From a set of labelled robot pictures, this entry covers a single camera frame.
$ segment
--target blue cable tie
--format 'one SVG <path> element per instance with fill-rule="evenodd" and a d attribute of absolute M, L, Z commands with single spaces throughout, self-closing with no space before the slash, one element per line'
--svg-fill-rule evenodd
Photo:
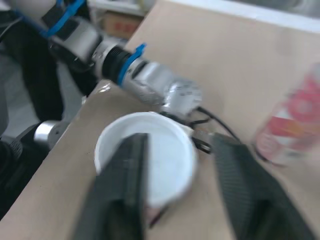
<path fill-rule="evenodd" d="M 130 65 L 137 59 L 137 58 L 140 58 L 143 54 L 144 54 L 144 50 L 145 50 L 145 47 L 146 47 L 147 44 L 143 43 L 141 44 L 140 46 L 138 46 L 136 49 L 135 49 L 135 52 L 134 54 L 132 54 L 127 60 L 126 62 L 123 64 L 122 68 L 121 68 L 121 71 L 119 73 L 119 76 L 118 76 L 118 81 L 117 81 L 117 84 L 121 87 L 122 86 L 122 83 L 124 81 L 124 78 L 125 78 L 125 75 L 126 75 L 126 72 L 128 70 L 128 68 L 130 67 Z"/>
<path fill-rule="evenodd" d="M 73 4 L 70 4 L 66 7 L 64 15 L 60 18 L 59 21 L 56 22 L 56 24 L 51 27 L 45 34 L 47 38 L 55 35 L 68 21 L 68 19 L 72 16 L 74 16 L 78 9 L 85 3 L 85 0 L 76 0 Z"/>

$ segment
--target white cup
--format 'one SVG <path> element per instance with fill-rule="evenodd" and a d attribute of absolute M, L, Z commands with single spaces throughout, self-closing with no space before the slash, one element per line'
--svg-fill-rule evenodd
<path fill-rule="evenodd" d="M 121 140 L 135 133 L 149 134 L 147 205 L 161 209 L 181 198 L 190 187 L 197 152 L 177 122 L 154 112 L 137 112 L 120 117 L 101 133 L 94 152 L 97 174 Z"/>

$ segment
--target red and white can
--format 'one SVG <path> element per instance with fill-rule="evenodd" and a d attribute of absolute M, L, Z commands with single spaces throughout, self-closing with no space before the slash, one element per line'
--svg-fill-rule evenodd
<path fill-rule="evenodd" d="M 320 64 L 272 112 L 254 140 L 262 159 L 286 165 L 320 140 Z"/>

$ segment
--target black wire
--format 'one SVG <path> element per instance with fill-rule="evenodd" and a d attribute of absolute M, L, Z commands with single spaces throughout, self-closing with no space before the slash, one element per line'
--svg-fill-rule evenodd
<path fill-rule="evenodd" d="M 202 141 L 198 138 L 192 137 L 192 140 L 194 142 L 194 145 L 197 149 L 199 149 L 200 151 L 206 153 L 206 154 L 210 154 L 211 153 L 211 146 L 209 145 L 209 143 Z"/>
<path fill-rule="evenodd" d="M 209 117 L 209 118 L 204 119 L 204 120 L 192 121 L 192 122 L 190 122 L 190 128 L 194 129 L 196 125 L 206 124 L 206 123 L 208 123 L 210 120 L 211 120 L 211 118 Z"/>
<path fill-rule="evenodd" d="M 211 112 L 209 112 L 208 110 L 204 109 L 203 107 L 198 107 L 197 108 L 198 112 L 203 113 L 205 115 L 207 115 L 208 117 L 210 117 L 211 119 L 217 121 L 232 137 L 234 137 L 236 140 L 238 140 L 240 143 L 240 138 L 237 137 L 237 135 L 222 121 L 220 120 L 216 115 L 212 114 Z"/>

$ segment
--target table surface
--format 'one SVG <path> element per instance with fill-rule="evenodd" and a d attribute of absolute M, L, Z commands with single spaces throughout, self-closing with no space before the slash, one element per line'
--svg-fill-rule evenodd
<path fill-rule="evenodd" d="M 318 34 L 169 1 L 158 2 L 127 48 L 143 42 L 148 43 L 147 58 L 196 80 L 203 89 L 204 106 L 247 143 L 288 89 L 320 60 Z M 0 221 L 1 239 L 70 239 L 96 175 L 94 149 L 100 133 L 121 116 L 149 110 L 101 81 Z M 320 236 L 319 156 L 315 150 L 287 168 L 264 166 Z M 234 239 L 213 161 L 199 154 L 192 187 L 149 232 L 149 239 Z"/>

